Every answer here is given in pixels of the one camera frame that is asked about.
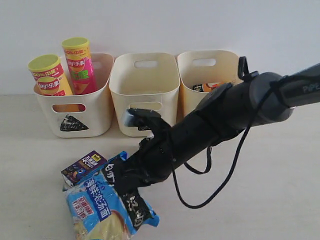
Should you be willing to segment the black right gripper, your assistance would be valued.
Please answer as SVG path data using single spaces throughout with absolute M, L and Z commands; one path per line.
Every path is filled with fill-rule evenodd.
M 179 136 L 146 137 L 139 149 L 122 165 L 115 178 L 115 190 L 124 195 L 139 187 L 165 181 L 180 167 Z

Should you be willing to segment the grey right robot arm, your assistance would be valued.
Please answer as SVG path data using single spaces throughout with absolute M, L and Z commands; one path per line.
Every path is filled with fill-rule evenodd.
M 126 193 L 165 181 L 202 150 L 237 137 L 247 126 L 287 120 L 295 107 L 320 101 L 318 64 L 293 75 L 240 70 L 243 81 L 225 83 L 205 95 L 194 110 L 170 126 L 153 110 L 129 108 L 124 124 L 151 130 L 137 152 L 116 169 L 115 188 Z

